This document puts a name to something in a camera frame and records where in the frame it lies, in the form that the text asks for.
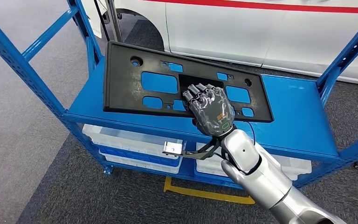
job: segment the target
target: silver robotic arm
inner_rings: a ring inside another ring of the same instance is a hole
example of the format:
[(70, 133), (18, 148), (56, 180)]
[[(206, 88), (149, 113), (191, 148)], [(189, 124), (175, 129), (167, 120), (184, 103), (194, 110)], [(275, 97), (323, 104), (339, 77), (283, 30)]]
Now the silver robotic arm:
[(213, 156), (221, 146), (224, 172), (280, 223), (345, 223), (293, 187), (280, 164), (243, 130), (236, 129), (234, 112), (223, 89), (210, 84), (190, 85), (183, 96), (196, 117), (194, 124), (202, 133), (211, 135), (212, 141), (196, 152), (164, 153), (203, 160)]
[(292, 185), (279, 163), (242, 130), (233, 130), (221, 147), (234, 164), (223, 160), (224, 172), (282, 224), (343, 224)]

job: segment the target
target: rectangular hole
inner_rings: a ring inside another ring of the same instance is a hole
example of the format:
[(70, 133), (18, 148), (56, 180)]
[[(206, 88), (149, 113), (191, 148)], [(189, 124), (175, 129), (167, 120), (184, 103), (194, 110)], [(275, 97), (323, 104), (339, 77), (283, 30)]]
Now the rectangular hole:
[(221, 73), (221, 72), (217, 72), (217, 78), (220, 79), (220, 80), (225, 80), (227, 81), (228, 80), (228, 76), (227, 74), (224, 74), (224, 73)]
[(184, 103), (185, 102), (182, 100), (175, 99), (173, 101), (173, 110), (174, 111), (186, 111)]
[(168, 68), (171, 71), (175, 71), (175, 72), (183, 72), (183, 66), (181, 64), (176, 64), (176, 63), (172, 63), (172, 62), (161, 62), (161, 64), (163, 66), (168, 66)]
[(247, 89), (226, 86), (227, 97), (231, 101), (240, 102), (240, 103), (250, 103), (249, 92)]
[(255, 115), (253, 113), (253, 110), (251, 108), (247, 108), (247, 107), (242, 108), (242, 114), (247, 117), (253, 117)]
[(141, 83), (144, 90), (177, 93), (178, 82), (174, 76), (144, 71), (141, 74)]
[(201, 83), (203, 85), (211, 84), (213, 86), (224, 89), (223, 82), (221, 81), (179, 74), (179, 84), (180, 84), (181, 93), (186, 91), (188, 86), (190, 86), (191, 84), (197, 85), (198, 83)]
[(143, 97), (142, 103), (148, 108), (161, 109), (163, 107), (163, 101), (158, 97)]

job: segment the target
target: robot finger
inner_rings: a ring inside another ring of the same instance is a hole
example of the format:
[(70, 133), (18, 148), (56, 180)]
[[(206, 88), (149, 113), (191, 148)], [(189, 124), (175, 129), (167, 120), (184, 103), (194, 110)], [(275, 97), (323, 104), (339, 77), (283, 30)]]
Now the robot finger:
[(206, 87), (207, 87), (208, 89), (213, 89), (213, 88), (215, 88), (215, 86), (213, 86), (213, 85), (211, 85), (211, 84), (206, 85)]
[(196, 85), (195, 87), (197, 87), (200, 91), (202, 91), (202, 92), (204, 92), (206, 89), (207, 89), (207, 87), (206, 86), (204, 86), (203, 84), (201, 84), (201, 83), (199, 83), (198, 85)]
[(189, 87), (188, 87), (188, 89), (192, 92), (192, 94), (193, 95), (197, 95), (199, 92), (200, 92), (200, 90), (197, 88), (197, 87), (195, 87), (195, 85), (193, 85), (193, 84), (191, 84)]
[(189, 90), (184, 91), (183, 96), (185, 97), (186, 101), (189, 103), (191, 102), (191, 100), (194, 99), (194, 96), (190, 93)]

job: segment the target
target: gray carpet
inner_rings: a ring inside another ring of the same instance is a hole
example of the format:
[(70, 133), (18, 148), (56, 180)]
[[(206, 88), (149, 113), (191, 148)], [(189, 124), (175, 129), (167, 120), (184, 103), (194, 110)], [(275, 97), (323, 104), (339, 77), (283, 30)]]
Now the gray carpet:
[[(147, 21), (138, 21), (127, 43), (162, 49)], [(259, 73), (296, 74), (231, 65)], [(337, 82), (326, 106), (339, 148), (358, 139), (358, 85)], [(275, 223), (257, 205), (242, 205), (163, 193), (164, 177), (101, 167), (69, 136), (21, 214), (18, 223)], [(173, 185), (240, 195), (225, 187), (173, 179)], [(350, 224), (358, 223), (358, 170), (347, 167), (303, 187), (311, 200)]]

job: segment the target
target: metal bracket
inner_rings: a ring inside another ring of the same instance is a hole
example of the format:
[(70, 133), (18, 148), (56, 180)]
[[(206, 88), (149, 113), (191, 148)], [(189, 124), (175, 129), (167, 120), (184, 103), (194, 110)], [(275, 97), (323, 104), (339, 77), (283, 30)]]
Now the metal bracket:
[(209, 143), (204, 145), (198, 151), (186, 151), (178, 148), (172, 148), (171, 144), (172, 143), (170, 142), (165, 142), (163, 153), (166, 155), (183, 156), (196, 160), (204, 160), (206, 158), (212, 157), (216, 149), (220, 147), (220, 141), (215, 137), (213, 137)]

